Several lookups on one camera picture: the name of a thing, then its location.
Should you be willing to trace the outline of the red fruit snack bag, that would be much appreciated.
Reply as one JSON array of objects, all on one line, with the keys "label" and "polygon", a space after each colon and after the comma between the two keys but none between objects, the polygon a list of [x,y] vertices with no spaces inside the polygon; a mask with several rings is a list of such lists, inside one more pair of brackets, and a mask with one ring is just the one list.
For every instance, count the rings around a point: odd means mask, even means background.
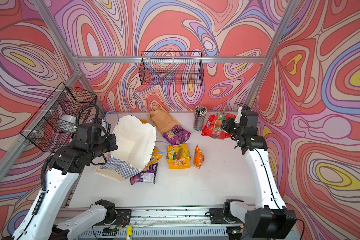
[{"label": "red fruit snack bag", "polygon": [[220,126],[223,124],[223,121],[228,120],[229,118],[235,119],[236,116],[229,113],[216,113],[210,115],[202,129],[202,136],[210,137],[217,140],[224,140],[226,138],[230,138],[231,135],[224,132],[220,128]]}]

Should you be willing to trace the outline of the checkered paper bag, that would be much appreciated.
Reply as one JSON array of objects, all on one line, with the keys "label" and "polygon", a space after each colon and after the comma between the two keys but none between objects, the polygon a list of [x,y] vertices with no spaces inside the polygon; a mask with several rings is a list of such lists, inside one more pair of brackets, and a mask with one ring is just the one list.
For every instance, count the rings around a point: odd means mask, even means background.
[{"label": "checkered paper bag", "polygon": [[121,117],[115,126],[117,150],[106,154],[107,163],[95,174],[122,182],[142,172],[151,161],[157,139],[156,127],[142,123],[137,117]]}]

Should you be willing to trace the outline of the orange snack bag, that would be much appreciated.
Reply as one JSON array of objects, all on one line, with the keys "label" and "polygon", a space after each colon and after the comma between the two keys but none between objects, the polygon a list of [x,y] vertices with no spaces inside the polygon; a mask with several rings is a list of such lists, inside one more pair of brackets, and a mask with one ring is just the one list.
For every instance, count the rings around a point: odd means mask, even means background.
[{"label": "orange snack bag", "polygon": [[200,169],[202,164],[205,161],[205,157],[204,154],[202,153],[201,149],[199,148],[199,146],[196,146],[195,148],[195,154],[194,154],[194,165]]}]

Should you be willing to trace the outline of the purple grape snack bag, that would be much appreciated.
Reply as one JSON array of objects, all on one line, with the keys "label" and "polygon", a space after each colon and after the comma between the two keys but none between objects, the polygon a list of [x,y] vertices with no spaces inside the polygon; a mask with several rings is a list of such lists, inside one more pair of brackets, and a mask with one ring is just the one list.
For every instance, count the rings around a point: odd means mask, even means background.
[{"label": "purple grape snack bag", "polygon": [[163,137],[170,145],[181,145],[189,140],[191,133],[184,128],[175,125],[170,131],[163,133]]}]

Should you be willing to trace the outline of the yellow jelly snack bag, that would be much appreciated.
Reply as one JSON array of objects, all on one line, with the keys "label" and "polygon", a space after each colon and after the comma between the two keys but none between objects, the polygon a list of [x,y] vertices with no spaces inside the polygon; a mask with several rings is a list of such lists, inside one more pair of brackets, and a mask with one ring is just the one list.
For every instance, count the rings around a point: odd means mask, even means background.
[{"label": "yellow jelly snack bag", "polygon": [[170,170],[189,169],[191,167],[191,155],[188,145],[168,146],[167,162]]}]

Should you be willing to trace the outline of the tan snack bag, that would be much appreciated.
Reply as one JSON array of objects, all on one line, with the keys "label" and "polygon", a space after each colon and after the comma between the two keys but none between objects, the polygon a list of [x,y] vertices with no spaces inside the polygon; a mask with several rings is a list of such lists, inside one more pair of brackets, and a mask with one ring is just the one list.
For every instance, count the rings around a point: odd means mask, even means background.
[{"label": "tan snack bag", "polygon": [[147,116],[151,122],[155,124],[161,135],[172,130],[175,126],[182,126],[182,124],[170,115],[163,107],[150,111]]}]

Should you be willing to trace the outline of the yellow mango snack bag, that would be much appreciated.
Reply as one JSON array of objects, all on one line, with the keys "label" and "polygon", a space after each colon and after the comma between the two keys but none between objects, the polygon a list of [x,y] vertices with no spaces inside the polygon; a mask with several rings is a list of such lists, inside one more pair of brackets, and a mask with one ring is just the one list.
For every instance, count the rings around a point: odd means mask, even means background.
[{"label": "yellow mango snack bag", "polygon": [[159,151],[159,149],[157,147],[154,147],[153,153],[151,154],[150,161],[148,162],[146,167],[149,167],[149,166],[151,166],[153,164],[156,164],[162,158],[162,156],[163,155]]}]

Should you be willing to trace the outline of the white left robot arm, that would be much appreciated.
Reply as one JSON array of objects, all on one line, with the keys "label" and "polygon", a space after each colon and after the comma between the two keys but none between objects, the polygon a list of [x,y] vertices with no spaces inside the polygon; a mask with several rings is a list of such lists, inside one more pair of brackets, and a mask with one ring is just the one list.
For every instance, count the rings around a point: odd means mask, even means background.
[{"label": "white left robot arm", "polygon": [[64,199],[84,168],[118,148],[110,126],[100,122],[76,126],[74,139],[43,164],[41,190],[22,223],[6,237],[8,240],[73,240],[95,224],[112,225],[116,221],[115,205],[99,200],[76,217],[55,224]]}]

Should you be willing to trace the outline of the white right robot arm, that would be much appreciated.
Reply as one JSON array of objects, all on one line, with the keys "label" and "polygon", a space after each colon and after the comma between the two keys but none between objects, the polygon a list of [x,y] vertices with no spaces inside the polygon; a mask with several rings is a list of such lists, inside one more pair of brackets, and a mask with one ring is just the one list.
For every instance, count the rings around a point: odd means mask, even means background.
[{"label": "white right robot arm", "polygon": [[257,190],[254,207],[241,200],[226,200],[223,212],[227,221],[241,221],[252,238],[285,239],[298,218],[287,208],[276,185],[266,140],[258,135],[258,117],[258,113],[243,106],[236,118],[224,120],[220,127],[241,149]]}]

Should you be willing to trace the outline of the purple berries snack bag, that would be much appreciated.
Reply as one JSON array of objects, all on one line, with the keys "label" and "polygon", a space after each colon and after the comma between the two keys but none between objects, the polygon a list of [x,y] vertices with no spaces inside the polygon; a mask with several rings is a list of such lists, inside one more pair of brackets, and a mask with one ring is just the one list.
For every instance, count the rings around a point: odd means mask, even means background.
[{"label": "purple berries snack bag", "polygon": [[145,168],[142,172],[130,178],[131,186],[136,183],[150,183],[156,182],[158,163],[152,164]]}]

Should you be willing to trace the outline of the silver bowl in basket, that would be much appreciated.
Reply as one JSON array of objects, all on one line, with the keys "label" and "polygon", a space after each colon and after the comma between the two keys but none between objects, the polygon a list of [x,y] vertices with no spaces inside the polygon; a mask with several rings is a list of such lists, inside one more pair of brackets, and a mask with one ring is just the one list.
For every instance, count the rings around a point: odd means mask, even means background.
[{"label": "silver bowl in basket", "polygon": [[76,125],[76,117],[72,115],[62,115],[59,120],[65,124]]}]

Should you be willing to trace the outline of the cup of straws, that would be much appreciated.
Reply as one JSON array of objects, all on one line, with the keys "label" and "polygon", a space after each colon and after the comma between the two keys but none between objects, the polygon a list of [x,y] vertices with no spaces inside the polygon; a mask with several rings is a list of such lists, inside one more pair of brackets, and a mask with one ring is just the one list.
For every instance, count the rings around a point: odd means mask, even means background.
[{"label": "cup of straws", "polygon": [[203,122],[205,115],[207,113],[207,108],[204,106],[196,106],[194,110],[194,123],[193,128],[196,131],[201,131],[203,129]]}]

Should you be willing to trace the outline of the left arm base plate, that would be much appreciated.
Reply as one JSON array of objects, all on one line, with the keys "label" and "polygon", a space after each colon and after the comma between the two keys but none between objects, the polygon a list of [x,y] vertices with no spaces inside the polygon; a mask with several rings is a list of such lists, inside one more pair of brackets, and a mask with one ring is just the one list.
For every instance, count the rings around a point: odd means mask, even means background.
[{"label": "left arm base plate", "polygon": [[114,227],[125,227],[130,224],[131,215],[131,209],[118,209],[116,210],[115,219],[109,225]]}]

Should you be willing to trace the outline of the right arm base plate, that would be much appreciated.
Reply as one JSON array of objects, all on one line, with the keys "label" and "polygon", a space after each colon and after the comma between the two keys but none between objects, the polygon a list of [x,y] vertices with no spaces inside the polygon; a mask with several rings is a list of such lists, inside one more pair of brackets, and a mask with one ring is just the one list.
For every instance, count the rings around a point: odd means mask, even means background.
[{"label": "right arm base plate", "polygon": [[212,224],[242,224],[238,218],[233,217],[225,212],[223,208],[210,208],[206,217],[210,218]]}]

